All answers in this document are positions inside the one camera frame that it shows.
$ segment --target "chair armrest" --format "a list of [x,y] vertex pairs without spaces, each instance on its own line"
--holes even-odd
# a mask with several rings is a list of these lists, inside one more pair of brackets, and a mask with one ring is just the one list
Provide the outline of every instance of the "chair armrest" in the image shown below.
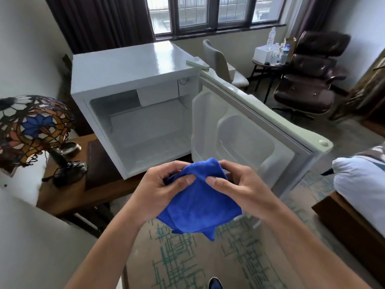
[[348,71],[346,71],[344,67],[335,66],[334,68],[330,69],[326,74],[327,84],[330,84],[335,80],[345,80],[347,76]]

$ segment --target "beige chair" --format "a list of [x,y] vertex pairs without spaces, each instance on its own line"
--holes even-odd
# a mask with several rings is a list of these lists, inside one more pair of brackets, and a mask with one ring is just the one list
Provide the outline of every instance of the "beige chair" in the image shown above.
[[231,81],[226,58],[223,53],[211,46],[209,40],[203,41],[203,51],[205,53],[205,62],[209,64],[210,68],[214,69],[220,78],[233,84],[237,88],[249,86],[249,81],[237,70],[235,70],[234,79]]

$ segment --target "dark curtain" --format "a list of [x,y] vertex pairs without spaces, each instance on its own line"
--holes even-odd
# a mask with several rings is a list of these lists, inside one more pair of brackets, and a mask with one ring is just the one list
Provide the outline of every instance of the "dark curtain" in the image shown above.
[[155,41],[146,0],[46,0],[72,52]]
[[295,35],[297,38],[306,31],[320,31],[326,21],[333,0],[310,0],[302,23]]

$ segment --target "mini refrigerator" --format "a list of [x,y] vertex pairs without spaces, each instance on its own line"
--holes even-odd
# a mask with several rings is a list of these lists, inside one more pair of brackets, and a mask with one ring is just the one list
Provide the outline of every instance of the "mini refrigerator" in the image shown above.
[[187,59],[169,41],[74,55],[71,95],[123,179],[191,153],[248,165],[282,196],[332,148]]

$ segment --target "window pane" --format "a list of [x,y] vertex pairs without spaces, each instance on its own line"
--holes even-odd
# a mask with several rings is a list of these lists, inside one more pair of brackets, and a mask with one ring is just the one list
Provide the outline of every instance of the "window pane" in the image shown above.
[[179,27],[206,23],[207,0],[178,0]]
[[154,33],[171,32],[168,0],[147,0]]
[[257,0],[253,22],[277,20],[283,0]]
[[218,22],[244,20],[247,0],[219,0]]

